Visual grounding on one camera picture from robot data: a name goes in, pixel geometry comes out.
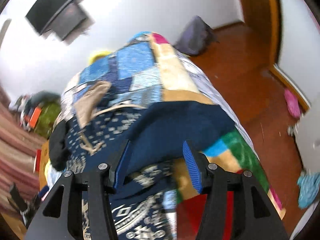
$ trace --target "gray bag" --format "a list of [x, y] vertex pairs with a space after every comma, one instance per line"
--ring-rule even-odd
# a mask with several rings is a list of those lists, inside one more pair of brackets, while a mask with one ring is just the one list
[[218, 41], [209, 25], [199, 16], [194, 16], [173, 46], [181, 53], [195, 56], [207, 48], [212, 41]]

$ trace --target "patchwork blanket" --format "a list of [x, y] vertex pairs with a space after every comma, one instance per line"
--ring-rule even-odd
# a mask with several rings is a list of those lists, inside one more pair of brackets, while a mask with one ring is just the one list
[[[79, 113], [75, 104], [87, 95], [100, 81], [110, 82], [110, 90], [100, 98], [95, 109], [99, 112], [119, 104], [131, 104], [149, 109], [158, 102], [195, 101], [206, 105], [219, 105], [234, 122], [235, 127], [227, 130], [218, 139], [200, 149], [210, 162], [217, 163], [226, 171], [251, 170], [273, 202], [280, 217], [285, 210], [268, 183], [252, 141], [238, 118], [220, 93], [212, 86], [206, 75], [183, 54], [175, 51], [167, 40], [151, 32], [135, 35], [121, 49], [98, 59], [76, 74], [61, 96], [59, 118], [72, 124], [67, 145], [72, 155], [67, 168], [75, 173], [90, 169], [97, 162], [105, 147], [114, 144], [117, 138], [138, 123], [143, 110], [116, 110], [112, 114], [101, 114], [92, 119], [82, 132], [87, 133], [89, 142], [99, 149], [93, 155], [79, 148]], [[176, 238], [175, 206], [178, 202], [197, 195], [193, 189], [183, 158], [165, 160], [128, 176], [124, 188], [144, 192], [144, 199], [130, 197], [125, 191], [122, 198], [110, 199], [113, 217], [121, 239], [173, 239]], [[47, 181], [51, 188], [62, 172], [53, 167], [47, 169]], [[87, 196], [83, 195], [84, 238], [90, 239], [90, 218]]]

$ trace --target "silver bolt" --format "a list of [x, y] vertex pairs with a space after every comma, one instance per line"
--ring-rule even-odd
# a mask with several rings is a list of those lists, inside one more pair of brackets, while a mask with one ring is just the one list
[[99, 170], [105, 170], [107, 167], [108, 167], [108, 164], [106, 163], [100, 163], [98, 166]]
[[216, 169], [218, 168], [218, 166], [217, 166], [217, 164], [215, 164], [215, 163], [209, 163], [209, 164], [208, 164], [208, 168], [209, 168], [210, 170], [216, 170]]
[[251, 171], [244, 171], [243, 175], [246, 177], [251, 177], [252, 176], [252, 172]]
[[65, 172], [63, 173], [63, 176], [69, 177], [71, 174], [72, 174], [72, 171], [67, 170], [67, 171], [65, 171]]

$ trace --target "pink curtain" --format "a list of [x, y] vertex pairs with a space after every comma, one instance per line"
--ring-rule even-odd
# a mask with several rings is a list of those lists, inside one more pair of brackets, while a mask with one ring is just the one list
[[0, 212], [18, 216], [7, 200], [9, 187], [15, 182], [25, 200], [39, 191], [33, 166], [36, 149], [41, 149], [46, 139], [24, 131], [9, 112], [9, 102], [0, 88]]

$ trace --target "reddish brown floor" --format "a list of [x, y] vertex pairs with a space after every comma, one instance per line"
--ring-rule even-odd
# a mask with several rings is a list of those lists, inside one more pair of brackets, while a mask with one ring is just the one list
[[220, 43], [211, 44], [192, 60], [229, 103], [251, 137], [269, 182], [286, 208], [283, 223], [291, 234], [304, 210], [298, 208], [296, 185], [300, 157], [286, 132], [287, 126], [296, 121], [287, 111], [284, 87], [268, 71], [267, 46], [253, 31], [239, 24], [216, 34]]

